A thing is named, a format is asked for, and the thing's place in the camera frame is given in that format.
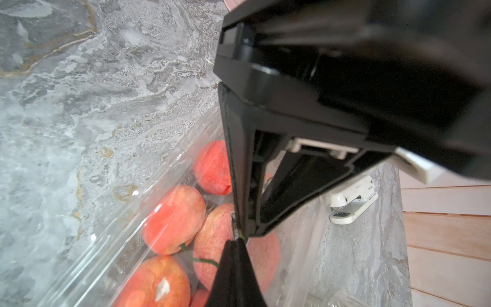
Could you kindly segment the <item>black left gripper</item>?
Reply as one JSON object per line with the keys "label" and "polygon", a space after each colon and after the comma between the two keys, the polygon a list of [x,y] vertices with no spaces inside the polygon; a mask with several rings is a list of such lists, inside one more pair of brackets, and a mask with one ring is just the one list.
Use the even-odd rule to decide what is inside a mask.
{"label": "black left gripper", "polygon": [[214,70],[250,104],[490,179],[489,1],[244,1]]}

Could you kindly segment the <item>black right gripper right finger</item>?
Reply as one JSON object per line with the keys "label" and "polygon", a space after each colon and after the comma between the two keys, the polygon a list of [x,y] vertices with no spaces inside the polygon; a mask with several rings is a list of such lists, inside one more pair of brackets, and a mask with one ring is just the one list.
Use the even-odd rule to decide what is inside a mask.
{"label": "black right gripper right finger", "polygon": [[237,306],[267,306],[243,239],[237,240]]}

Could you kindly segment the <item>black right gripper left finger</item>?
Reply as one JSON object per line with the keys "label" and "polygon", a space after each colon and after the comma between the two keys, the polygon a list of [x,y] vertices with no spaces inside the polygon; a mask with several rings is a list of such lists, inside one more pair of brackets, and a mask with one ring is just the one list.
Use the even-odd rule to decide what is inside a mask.
{"label": "black right gripper left finger", "polygon": [[239,305],[237,297],[238,252],[239,240],[228,240],[222,252],[206,307],[233,307]]}

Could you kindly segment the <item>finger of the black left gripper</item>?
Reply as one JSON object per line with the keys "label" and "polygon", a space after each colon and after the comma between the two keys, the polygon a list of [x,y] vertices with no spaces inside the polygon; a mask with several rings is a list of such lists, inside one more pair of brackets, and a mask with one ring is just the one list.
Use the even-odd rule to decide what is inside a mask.
{"label": "finger of the black left gripper", "polygon": [[282,160],[272,182],[263,186],[268,163],[292,136],[287,128],[291,120],[250,106],[224,83],[219,83],[218,96],[239,229],[246,237],[263,237],[292,211],[286,199],[292,188],[289,160]]}
{"label": "finger of the black left gripper", "polygon": [[287,152],[263,194],[265,155],[253,156],[253,235],[264,236],[309,201],[391,157],[391,152],[362,149],[341,160],[310,150]]}

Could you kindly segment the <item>clear box of small peaches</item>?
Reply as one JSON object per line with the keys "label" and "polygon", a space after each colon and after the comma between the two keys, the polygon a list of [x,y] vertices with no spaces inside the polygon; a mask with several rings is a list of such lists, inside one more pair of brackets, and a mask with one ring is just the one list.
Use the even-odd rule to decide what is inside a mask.
{"label": "clear box of small peaches", "polygon": [[[233,196],[204,191],[194,176],[196,158],[210,142],[223,139],[221,113],[212,106],[170,152],[151,179],[134,190],[114,220],[92,237],[92,243],[40,300],[40,306],[112,306],[138,267],[157,254],[157,243],[173,240],[173,258],[187,273],[191,289],[200,282],[193,266],[193,226]],[[180,185],[199,193],[205,207],[197,212],[173,207],[170,217],[145,239],[148,220],[162,209],[164,196]],[[263,293],[268,306],[302,306],[308,295],[313,266],[326,225],[327,205],[313,200],[288,217],[274,233],[280,244],[275,275]]]}

